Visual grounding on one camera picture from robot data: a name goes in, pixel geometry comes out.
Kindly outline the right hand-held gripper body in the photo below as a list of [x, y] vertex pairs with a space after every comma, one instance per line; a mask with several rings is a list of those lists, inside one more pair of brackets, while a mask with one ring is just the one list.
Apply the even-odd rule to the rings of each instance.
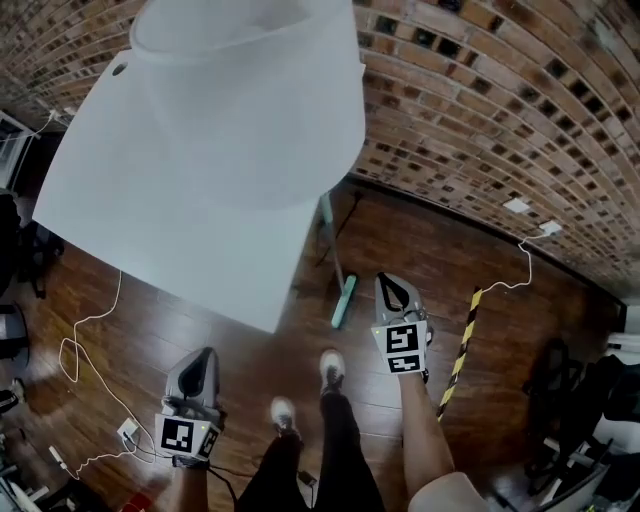
[[433, 327], [418, 302], [401, 307], [376, 306], [371, 332], [389, 372], [400, 376], [419, 373], [428, 382], [427, 351], [433, 341]]

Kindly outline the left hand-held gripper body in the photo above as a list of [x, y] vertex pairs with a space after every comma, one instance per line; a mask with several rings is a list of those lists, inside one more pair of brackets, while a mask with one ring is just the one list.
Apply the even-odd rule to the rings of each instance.
[[163, 455], [208, 461], [225, 419], [216, 394], [165, 395], [155, 415], [155, 447]]

